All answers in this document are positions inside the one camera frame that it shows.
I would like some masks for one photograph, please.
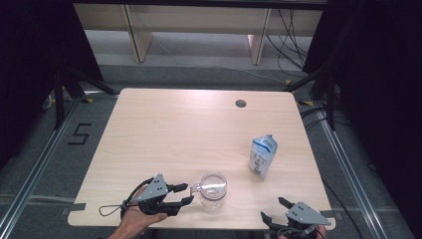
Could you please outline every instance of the wooden table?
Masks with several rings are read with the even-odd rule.
[[[246,102],[244,108],[236,106]],[[272,134],[279,148],[265,180],[249,168],[252,139]],[[224,173],[228,194],[215,212],[199,195],[176,217],[155,228],[266,230],[260,212],[287,223],[283,196],[315,210],[330,210],[295,99],[290,93],[125,89],[113,109],[75,203],[74,226],[116,226],[99,207],[120,204],[141,181],[163,173],[168,184],[199,182],[209,170]],[[189,190],[170,193],[177,201]],[[332,229],[335,220],[330,218]]]

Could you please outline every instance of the human hand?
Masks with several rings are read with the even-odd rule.
[[[316,229],[319,233],[316,233],[316,239],[326,239],[326,229],[322,225],[318,225]],[[285,236],[280,236],[279,239],[288,239]]]
[[[138,197],[146,186],[141,187],[134,197]],[[158,213],[155,215],[145,215],[139,210],[136,203],[130,203],[120,224],[108,239],[132,239],[143,235],[149,225],[160,222],[167,218],[166,213]]]

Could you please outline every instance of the table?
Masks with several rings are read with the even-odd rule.
[[[246,102],[244,108],[236,102]],[[279,148],[265,180],[249,168],[252,139],[273,135]],[[295,99],[290,93],[125,89],[112,111],[103,137],[75,201],[74,226],[116,226],[99,207],[120,204],[144,179],[163,173],[169,184],[199,182],[209,170],[228,180],[223,207],[203,209],[199,195],[176,217],[154,228],[266,230],[260,212],[287,223],[283,196],[315,210],[330,210],[314,155]],[[180,200],[189,190],[170,193]]]

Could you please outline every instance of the glass cup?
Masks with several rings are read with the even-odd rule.
[[[201,193],[201,202],[205,209],[213,211],[224,204],[227,193],[227,179],[219,171],[210,171],[202,176],[200,183],[190,187],[190,194]]]

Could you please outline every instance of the gray carpet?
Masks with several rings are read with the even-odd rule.
[[[243,72],[224,69],[177,68],[177,67],[119,67],[101,66],[108,86],[121,90],[126,87],[136,88],[172,88],[172,89],[218,89],[248,91],[280,91],[285,86],[270,79],[258,78]],[[280,71],[253,71],[261,76],[297,81],[299,78],[286,76]],[[95,88],[83,84],[87,90]],[[304,86],[295,92],[299,101],[308,100],[311,85]],[[14,227],[10,238],[97,238],[107,237],[113,230],[110,227],[72,227],[67,223],[62,211],[69,208],[89,168],[109,115],[115,104],[115,98],[95,98],[92,103],[80,103],[66,128],[53,158],[48,164],[42,178],[33,192],[33,196]],[[299,107],[303,112],[310,107]],[[316,114],[304,119],[304,125],[317,120]],[[345,118],[336,118],[346,122]],[[34,122],[27,141],[21,147],[20,154],[12,158],[0,173],[0,213],[4,213],[35,160],[43,150],[55,121],[54,108],[47,109]],[[79,123],[90,123],[81,126],[79,132],[88,133],[85,144],[70,145],[69,142],[81,142],[73,136]],[[394,202],[385,190],[376,171],[368,168],[369,162],[351,127],[336,124],[336,133],[352,161],[361,182],[368,193],[383,222],[390,238],[414,238],[406,223],[396,209]],[[363,238],[372,238],[366,222],[362,217],[356,201],[338,165],[335,154],[326,139],[324,131],[317,123],[308,130],[316,163],[323,177],[338,195],[346,209],[350,212],[361,231]],[[358,238],[350,218],[340,206],[332,193],[326,190],[331,207],[338,213],[337,225],[329,232],[329,238]],[[203,232],[197,230],[154,232],[159,238],[250,238],[251,234],[228,231]]]

